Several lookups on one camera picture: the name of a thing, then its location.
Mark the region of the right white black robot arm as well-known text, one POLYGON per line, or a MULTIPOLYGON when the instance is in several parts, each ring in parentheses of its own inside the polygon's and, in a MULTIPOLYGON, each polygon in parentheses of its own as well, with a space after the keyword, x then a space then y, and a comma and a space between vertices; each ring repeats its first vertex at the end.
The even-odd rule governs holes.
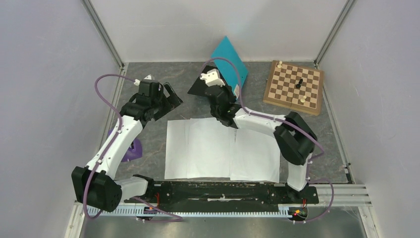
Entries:
POLYGON ((271 115, 250 110, 236 103, 228 86, 210 86, 204 95, 210 103, 210 113, 226 127, 248 129, 275 139, 280 153, 288 163, 286 196, 299 202, 306 196, 307 166, 318 145, 315 133, 296 112, 271 115))

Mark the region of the black blue file folder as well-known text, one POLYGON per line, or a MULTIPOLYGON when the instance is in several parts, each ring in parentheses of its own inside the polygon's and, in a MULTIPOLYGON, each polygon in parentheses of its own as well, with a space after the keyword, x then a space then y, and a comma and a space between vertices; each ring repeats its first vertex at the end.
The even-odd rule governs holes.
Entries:
POLYGON ((204 96, 205 89, 208 87, 205 83, 204 76, 213 73, 225 85, 230 86, 231 91, 238 98, 245 84, 248 70, 227 36, 220 41, 213 51, 211 58, 214 59, 214 64, 211 65, 208 63, 202 67, 199 76, 188 90, 188 94, 204 96))

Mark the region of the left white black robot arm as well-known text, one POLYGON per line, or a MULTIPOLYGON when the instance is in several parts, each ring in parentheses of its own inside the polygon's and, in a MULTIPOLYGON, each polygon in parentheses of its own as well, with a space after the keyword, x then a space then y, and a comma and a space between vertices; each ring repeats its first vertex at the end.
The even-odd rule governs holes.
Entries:
POLYGON ((156 190, 150 178, 132 176, 115 181, 116 171, 126 152, 148 122, 157 121, 182 104, 171 85, 156 80, 135 80, 138 92, 122 106, 115 127, 105 144, 84 167, 71 174, 77 201, 84 212, 88 207, 100 212, 114 211, 120 202, 138 197, 143 202, 154 199, 156 190))

